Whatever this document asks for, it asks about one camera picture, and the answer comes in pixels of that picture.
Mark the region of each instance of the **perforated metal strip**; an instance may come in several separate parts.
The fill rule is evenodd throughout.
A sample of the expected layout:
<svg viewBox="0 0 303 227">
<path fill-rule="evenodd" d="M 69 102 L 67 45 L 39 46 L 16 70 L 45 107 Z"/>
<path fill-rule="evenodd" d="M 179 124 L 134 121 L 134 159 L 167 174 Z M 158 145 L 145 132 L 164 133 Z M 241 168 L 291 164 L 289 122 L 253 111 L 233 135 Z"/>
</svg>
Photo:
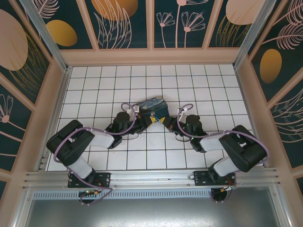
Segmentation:
<svg viewBox="0 0 303 227">
<path fill-rule="evenodd" d="M 105 199 L 164 199 L 209 197 L 211 189 L 115 190 Z M 78 200 L 80 191 L 36 191 L 33 200 Z M 83 199 L 100 198 L 106 192 Z"/>
</svg>

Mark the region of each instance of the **grid tile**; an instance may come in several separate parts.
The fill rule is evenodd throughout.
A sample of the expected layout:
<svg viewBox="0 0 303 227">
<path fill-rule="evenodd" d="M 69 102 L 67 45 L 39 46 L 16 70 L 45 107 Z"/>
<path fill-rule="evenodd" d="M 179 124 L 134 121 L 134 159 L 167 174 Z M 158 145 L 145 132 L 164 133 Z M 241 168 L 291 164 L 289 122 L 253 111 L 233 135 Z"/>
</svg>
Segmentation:
<svg viewBox="0 0 303 227">
<path fill-rule="evenodd" d="M 251 130 L 238 81 L 232 66 L 150 65 L 75 67 L 62 105 L 58 130 L 73 119 L 84 126 L 105 129 L 121 112 L 121 103 L 166 100 L 171 116 L 192 103 L 186 112 L 198 114 L 208 133 L 242 124 Z M 124 136 L 115 149 L 88 146 L 83 157 L 96 170 L 166 169 L 209 167 L 222 151 L 195 152 L 187 138 L 178 137 L 157 122 L 145 132 Z M 51 159 L 48 170 L 66 170 Z"/>
</svg>

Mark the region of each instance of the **enclosure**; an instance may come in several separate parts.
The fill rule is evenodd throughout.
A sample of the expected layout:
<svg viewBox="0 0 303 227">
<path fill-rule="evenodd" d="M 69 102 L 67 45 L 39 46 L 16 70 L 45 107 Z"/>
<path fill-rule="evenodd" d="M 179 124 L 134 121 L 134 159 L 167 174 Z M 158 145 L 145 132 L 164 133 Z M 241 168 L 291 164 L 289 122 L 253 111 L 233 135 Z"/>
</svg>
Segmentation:
<svg viewBox="0 0 303 227">
<path fill-rule="evenodd" d="M 0 21 L 1 226 L 303 225 L 302 0 L 3 0 Z M 214 203 L 190 176 L 227 152 L 196 152 L 157 121 L 85 149 L 114 190 L 81 206 L 47 141 L 157 96 L 171 117 L 193 104 L 208 134 L 243 125 L 268 162 Z"/>
</svg>

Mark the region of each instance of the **small box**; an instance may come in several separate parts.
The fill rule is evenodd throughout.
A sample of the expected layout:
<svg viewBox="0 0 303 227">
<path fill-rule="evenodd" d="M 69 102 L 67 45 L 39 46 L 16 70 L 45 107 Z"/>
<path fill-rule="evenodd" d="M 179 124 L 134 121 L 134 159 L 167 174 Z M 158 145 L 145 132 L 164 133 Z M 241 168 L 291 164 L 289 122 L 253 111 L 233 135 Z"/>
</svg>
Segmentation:
<svg viewBox="0 0 303 227">
<path fill-rule="evenodd" d="M 154 116 L 156 121 L 162 117 L 169 117 L 169 109 L 162 96 L 151 98 L 136 105 L 139 106 L 139 114 L 142 116 Z"/>
</svg>

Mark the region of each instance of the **white grid mat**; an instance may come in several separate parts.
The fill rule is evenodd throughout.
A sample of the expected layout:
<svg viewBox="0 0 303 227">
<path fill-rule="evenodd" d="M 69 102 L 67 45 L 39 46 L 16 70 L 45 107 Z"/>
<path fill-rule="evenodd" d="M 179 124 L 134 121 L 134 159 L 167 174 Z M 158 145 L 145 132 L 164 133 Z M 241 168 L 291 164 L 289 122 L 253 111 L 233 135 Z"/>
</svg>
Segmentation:
<svg viewBox="0 0 303 227">
<path fill-rule="evenodd" d="M 105 129 L 121 111 L 122 102 L 134 104 L 159 95 L 171 116 L 177 115 L 178 107 L 194 104 L 187 115 L 198 114 L 208 133 L 231 130 L 238 124 L 251 130 L 232 65 L 74 67 L 58 130 L 73 119 Z M 226 155 L 222 150 L 197 153 L 189 142 L 177 141 L 157 122 L 115 149 L 91 146 L 82 156 L 95 170 L 134 170 L 209 167 Z M 46 170 L 66 168 L 50 155 Z"/>
</svg>

